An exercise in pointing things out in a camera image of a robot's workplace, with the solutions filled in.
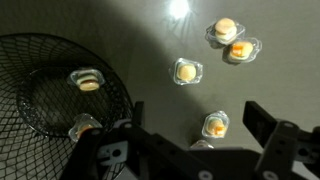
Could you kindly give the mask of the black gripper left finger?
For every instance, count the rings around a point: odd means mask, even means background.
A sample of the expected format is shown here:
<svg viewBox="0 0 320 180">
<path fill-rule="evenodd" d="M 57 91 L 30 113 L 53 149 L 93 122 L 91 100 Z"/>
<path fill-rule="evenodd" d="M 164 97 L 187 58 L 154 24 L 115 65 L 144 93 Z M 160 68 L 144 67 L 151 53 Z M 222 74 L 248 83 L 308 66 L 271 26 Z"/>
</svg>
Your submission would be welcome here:
<svg viewBox="0 0 320 180">
<path fill-rule="evenodd" d="M 145 120 L 144 102 L 137 101 L 134 106 L 132 122 L 142 127 L 144 125 L 144 120 Z"/>
</svg>

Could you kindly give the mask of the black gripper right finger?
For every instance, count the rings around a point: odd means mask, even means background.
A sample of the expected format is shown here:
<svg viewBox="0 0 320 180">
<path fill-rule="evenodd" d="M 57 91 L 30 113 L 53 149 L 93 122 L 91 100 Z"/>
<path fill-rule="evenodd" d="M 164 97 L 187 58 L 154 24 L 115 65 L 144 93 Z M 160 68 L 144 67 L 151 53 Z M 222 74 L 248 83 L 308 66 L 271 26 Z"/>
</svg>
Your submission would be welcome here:
<svg viewBox="0 0 320 180">
<path fill-rule="evenodd" d="M 261 147 L 265 147 L 277 120 L 255 101 L 247 101 L 242 122 Z"/>
</svg>

